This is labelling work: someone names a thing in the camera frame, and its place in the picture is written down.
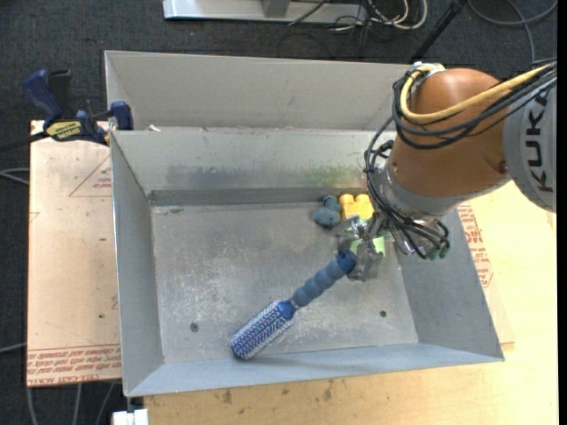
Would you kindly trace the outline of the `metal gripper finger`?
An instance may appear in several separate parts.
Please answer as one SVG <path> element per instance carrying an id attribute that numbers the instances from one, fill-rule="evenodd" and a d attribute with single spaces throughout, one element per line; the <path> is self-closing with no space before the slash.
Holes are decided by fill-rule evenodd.
<path id="1" fill-rule="evenodd" d="M 354 242 L 361 239 L 360 225 L 359 217 L 348 217 L 332 229 L 338 250 L 349 250 Z"/>
<path id="2" fill-rule="evenodd" d="M 357 257 L 357 263 L 354 269 L 347 275 L 351 281 L 367 282 L 375 280 L 378 277 L 379 266 L 384 259 L 384 254 L 368 254 L 363 252 Z"/>

